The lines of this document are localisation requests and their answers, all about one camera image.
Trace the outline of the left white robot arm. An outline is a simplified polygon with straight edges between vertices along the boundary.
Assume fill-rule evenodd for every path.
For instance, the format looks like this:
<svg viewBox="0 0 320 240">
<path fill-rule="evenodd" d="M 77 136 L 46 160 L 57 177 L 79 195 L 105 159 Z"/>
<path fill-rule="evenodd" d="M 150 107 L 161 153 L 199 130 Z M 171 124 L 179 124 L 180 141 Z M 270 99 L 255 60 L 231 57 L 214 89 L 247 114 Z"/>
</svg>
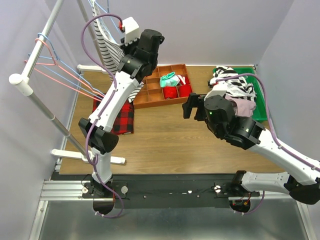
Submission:
<svg viewBox="0 0 320 240">
<path fill-rule="evenodd" d="M 159 47 L 164 40 L 159 31 L 152 29 L 145 29 L 138 39 L 129 43 L 122 38 L 120 48 L 124 57 L 112 76 L 113 84 L 89 118 L 81 118 L 78 122 L 85 136 L 86 158 L 93 166 L 92 178 L 96 182 L 93 191 L 101 198 L 111 191 L 108 183 L 112 179 L 111 152 L 119 141 L 119 137 L 111 132 L 115 119 L 130 94 L 155 70 Z"/>
</svg>

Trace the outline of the thin striped tank top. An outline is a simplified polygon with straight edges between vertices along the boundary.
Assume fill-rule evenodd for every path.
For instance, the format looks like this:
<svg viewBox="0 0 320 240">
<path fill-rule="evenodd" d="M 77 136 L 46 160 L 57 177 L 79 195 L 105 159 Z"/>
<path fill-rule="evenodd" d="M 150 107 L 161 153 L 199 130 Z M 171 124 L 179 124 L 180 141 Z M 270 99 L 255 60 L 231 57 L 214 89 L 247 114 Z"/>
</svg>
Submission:
<svg viewBox="0 0 320 240">
<path fill-rule="evenodd" d="M 101 14 L 99 9 L 99 4 L 96 0 L 88 0 L 92 8 L 92 16 L 96 17 Z M 120 63 L 122 57 L 124 57 L 124 52 L 120 48 L 120 45 L 112 37 L 109 29 L 107 28 L 104 20 L 98 18 L 93 21 L 95 36 L 98 43 L 98 48 L 103 59 L 104 66 L 115 76 L 117 72 L 117 67 Z M 144 83 L 141 82 L 129 95 L 128 102 L 133 104 L 134 99 L 144 87 Z"/>
</svg>

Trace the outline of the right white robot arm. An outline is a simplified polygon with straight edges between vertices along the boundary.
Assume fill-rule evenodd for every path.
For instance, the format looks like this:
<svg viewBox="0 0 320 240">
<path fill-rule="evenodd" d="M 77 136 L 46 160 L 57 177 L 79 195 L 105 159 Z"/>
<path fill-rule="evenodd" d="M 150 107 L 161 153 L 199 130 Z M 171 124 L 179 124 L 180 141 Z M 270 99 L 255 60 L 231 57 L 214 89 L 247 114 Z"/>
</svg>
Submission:
<svg viewBox="0 0 320 240">
<path fill-rule="evenodd" d="M 237 116 L 232 103 L 220 95 L 205 97 L 191 93 L 182 104 L 183 118 L 191 116 L 206 123 L 220 140 L 232 146 L 258 153 L 284 169 L 280 173 L 254 173 L 239 170 L 226 192 L 230 196 L 247 196 L 253 192 L 283 193 L 294 200 L 314 205 L 320 200 L 320 163 L 281 143 L 261 123 Z"/>
</svg>

